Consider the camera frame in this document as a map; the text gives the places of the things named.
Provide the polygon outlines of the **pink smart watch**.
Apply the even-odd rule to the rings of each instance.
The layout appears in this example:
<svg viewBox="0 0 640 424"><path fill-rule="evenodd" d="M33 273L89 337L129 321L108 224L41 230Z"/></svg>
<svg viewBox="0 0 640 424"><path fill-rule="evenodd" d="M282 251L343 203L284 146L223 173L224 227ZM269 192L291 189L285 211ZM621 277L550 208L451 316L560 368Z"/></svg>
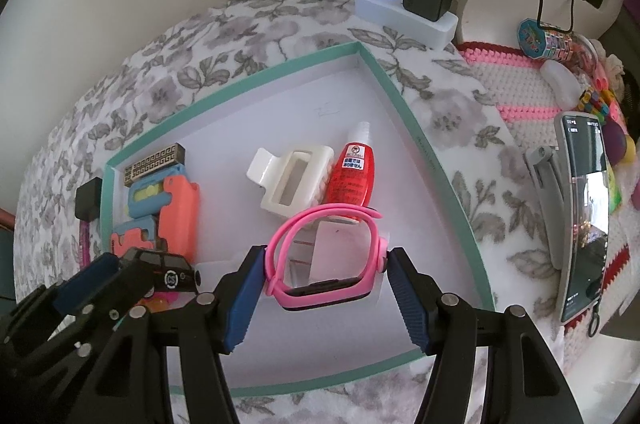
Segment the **pink smart watch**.
<svg viewBox="0 0 640 424"><path fill-rule="evenodd" d="M370 207L330 203L287 220L266 247L266 294L289 311L362 300L376 290L386 267L388 234L378 228L382 214ZM298 234L316 228L308 283L285 282L288 252Z"/></svg>

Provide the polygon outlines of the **white power adapter cube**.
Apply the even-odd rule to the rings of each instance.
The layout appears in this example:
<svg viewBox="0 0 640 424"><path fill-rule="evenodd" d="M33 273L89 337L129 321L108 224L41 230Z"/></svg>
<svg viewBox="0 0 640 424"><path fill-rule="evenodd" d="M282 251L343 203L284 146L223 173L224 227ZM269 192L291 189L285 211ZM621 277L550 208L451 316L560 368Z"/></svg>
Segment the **white power adapter cube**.
<svg viewBox="0 0 640 424"><path fill-rule="evenodd" d="M294 236L284 282L291 288L357 277L366 266L371 233L365 222L322 219Z"/></svg>

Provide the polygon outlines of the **large orange blue toy knife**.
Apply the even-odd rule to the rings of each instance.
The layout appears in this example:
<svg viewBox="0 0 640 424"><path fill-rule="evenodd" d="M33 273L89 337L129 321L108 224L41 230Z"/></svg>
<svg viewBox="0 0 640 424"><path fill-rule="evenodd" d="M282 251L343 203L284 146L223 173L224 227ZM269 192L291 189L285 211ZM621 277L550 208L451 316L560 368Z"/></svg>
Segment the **large orange blue toy knife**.
<svg viewBox="0 0 640 424"><path fill-rule="evenodd" d="M171 254L194 261L198 243L200 186L189 180L182 164L142 177L129 187L128 215L156 215L157 236Z"/></svg>

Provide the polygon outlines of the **white plastic hair clip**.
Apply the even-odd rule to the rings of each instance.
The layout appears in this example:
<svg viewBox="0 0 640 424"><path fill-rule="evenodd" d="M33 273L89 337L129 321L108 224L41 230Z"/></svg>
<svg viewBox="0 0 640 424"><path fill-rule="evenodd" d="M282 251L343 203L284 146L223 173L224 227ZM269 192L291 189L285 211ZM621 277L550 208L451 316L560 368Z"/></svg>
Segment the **white plastic hair clip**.
<svg viewBox="0 0 640 424"><path fill-rule="evenodd" d="M307 144L280 156L259 148L246 176L264 189L260 208L288 219L322 202L333 160L328 146Z"/></svg>

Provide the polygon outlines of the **gold patterned lighter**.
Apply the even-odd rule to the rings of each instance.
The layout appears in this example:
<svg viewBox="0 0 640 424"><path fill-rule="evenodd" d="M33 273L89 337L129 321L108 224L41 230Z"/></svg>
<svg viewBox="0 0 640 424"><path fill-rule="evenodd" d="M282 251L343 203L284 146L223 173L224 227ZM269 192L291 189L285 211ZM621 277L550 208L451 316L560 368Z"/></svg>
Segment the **gold patterned lighter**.
<svg viewBox="0 0 640 424"><path fill-rule="evenodd" d="M152 173L186 162L186 149L181 144L172 144L127 166L124 170L124 185L130 187L135 181Z"/></svg>

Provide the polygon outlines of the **red glue bottle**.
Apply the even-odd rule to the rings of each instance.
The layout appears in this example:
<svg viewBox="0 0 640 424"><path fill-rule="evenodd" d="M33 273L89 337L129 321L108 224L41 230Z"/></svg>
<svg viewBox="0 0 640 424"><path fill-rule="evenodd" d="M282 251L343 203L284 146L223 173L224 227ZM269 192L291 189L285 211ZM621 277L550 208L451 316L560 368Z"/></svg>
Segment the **red glue bottle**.
<svg viewBox="0 0 640 424"><path fill-rule="evenodd" d="M330 173L323 203L346 203L368 207L375 180L375 160L369 122L359 122Z"/></svg>

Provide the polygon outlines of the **black toy car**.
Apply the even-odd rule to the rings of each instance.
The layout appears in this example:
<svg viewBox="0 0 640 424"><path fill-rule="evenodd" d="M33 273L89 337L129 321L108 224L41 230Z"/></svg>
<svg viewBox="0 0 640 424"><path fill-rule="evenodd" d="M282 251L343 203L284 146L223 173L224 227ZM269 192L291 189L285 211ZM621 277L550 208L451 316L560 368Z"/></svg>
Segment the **black toy car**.
<svg viewBox="0 0 640 424"><path fill-rule="evenodd" d="M195 271L189 262L178 254L170 254L146 248L130 248L122 259L125 262L146 262L153 268L153 284L145 298L150 300L154 295L168 297L171 302L175 293L195 293Z"/></svg>

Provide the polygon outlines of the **pink puppy toy figure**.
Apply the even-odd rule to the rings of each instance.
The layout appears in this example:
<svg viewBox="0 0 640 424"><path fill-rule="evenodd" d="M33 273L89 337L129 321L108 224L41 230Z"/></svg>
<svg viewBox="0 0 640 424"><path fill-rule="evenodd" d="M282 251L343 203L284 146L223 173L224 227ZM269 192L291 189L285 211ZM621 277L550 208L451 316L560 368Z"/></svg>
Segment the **pink puppy toy figure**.
<svg viewBox="0 0 640 424"><path fill-rule="evenodd" d="M144 296L138 301L138 305L151 312L161 312L171 309L177 303L178 298L179 294L176 292L159 292Z"/></svg>

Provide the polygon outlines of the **teal white box lid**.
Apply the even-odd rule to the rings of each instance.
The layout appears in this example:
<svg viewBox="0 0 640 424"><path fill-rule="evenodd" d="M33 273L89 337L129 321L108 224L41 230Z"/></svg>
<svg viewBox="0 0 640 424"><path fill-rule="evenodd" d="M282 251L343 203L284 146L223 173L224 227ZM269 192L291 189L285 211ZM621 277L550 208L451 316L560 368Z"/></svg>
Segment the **teal white box lid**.
<svg viewBox="0 0 640 424"><path fill-rule="evenodd" d="M468 304L494 304L454 188L392 80L360 43L260 71L163 121L105 166L100 225L136 214L127 165L176 142L158 235L205 291L250 270L222 358L235 397L306 392L419 359L390 288L393 250Z"/></svg>

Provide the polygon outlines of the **smartphone on stand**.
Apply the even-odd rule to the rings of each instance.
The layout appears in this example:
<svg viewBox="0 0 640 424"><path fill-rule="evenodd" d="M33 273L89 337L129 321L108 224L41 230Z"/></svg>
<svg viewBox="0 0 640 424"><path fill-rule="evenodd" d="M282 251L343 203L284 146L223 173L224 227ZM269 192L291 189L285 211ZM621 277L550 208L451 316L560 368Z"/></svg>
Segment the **smartphone on stand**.
<svg viewBox="0 0 640 424"><path fill-rule="evenodd" d="M563 112L554 127L564 222L558 315L565 324L601 297L610 234L608 158L596 116Z"/></svg>

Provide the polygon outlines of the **grey phone stand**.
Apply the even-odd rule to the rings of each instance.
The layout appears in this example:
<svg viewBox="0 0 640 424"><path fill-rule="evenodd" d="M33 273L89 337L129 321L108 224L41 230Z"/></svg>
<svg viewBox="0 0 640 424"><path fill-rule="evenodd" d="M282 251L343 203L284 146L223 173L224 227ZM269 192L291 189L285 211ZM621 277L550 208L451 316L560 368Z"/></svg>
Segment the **grey phone stand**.
<svg viewBox="0 0 640 424"><path fill-rule="evenodd" d="M561 186L558 149L540 146L525 153L525 162L537 192L552 266L563 267L565 248L565 201Z"/></svg>

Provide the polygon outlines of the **floral grey white blanket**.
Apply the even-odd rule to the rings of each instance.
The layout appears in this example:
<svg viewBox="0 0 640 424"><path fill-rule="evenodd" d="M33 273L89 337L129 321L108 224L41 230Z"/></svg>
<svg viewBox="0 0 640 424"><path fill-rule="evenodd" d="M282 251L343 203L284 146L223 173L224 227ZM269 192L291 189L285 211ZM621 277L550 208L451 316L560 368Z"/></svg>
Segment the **floral grey white blanket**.
<svg viewBox="0 0 640 424"><path fill-rule="evenodd" d="M30 166L1 321L17 423L575 423L529 173L453 46L354 0L234 0L94 86Z"/></svg>

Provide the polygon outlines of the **pink white crochet mat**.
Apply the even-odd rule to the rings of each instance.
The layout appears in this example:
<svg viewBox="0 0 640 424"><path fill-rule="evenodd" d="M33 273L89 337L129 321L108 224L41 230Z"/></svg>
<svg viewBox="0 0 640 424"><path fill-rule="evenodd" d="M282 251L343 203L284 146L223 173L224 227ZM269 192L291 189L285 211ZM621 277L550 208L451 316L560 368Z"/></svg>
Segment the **pink white crochet mat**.
<svg viewBox="0 0 640 424"><path fill-rule="evenodd" d="M555 142L552 118L559 107L551 87L540 74L539 62L516 48L488 43L462 43L458 49L476 78L487 88L521 148ZM620 164L614 172L623 185L623 203L612 214L612 236L600 305L604 323L616 312L626 310L639 291L639 212L630 202L630 190L639 178L639 165Z"/></svg>

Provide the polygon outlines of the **white small case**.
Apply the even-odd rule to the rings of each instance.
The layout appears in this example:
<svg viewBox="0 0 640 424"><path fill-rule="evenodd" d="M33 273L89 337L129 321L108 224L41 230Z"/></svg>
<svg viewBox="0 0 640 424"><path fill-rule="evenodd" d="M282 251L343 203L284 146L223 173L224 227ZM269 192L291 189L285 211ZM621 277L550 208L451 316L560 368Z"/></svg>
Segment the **white small case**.
<svg viewBox="0 0 640 424"><path fill-rule="evenodd" d="M576 76L554 60L546 60L540 67L540 74L551 88L555 102L561 110L574 110L584 91Z"/></svg>

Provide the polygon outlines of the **colourful candy tube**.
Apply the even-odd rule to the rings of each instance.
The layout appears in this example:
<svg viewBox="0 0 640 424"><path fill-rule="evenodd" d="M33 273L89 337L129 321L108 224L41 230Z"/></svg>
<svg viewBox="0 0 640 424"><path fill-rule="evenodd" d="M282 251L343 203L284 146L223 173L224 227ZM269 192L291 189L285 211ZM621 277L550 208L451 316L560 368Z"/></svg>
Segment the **colourful candy tube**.
<svg viewBox="0 0 640 424"><path fill-rule="evenodd" d="M574 57L577 45L574 38L557 28L539 24L535 19L525 19L518 25L518 46L534 60L569 62Z"/></svg>

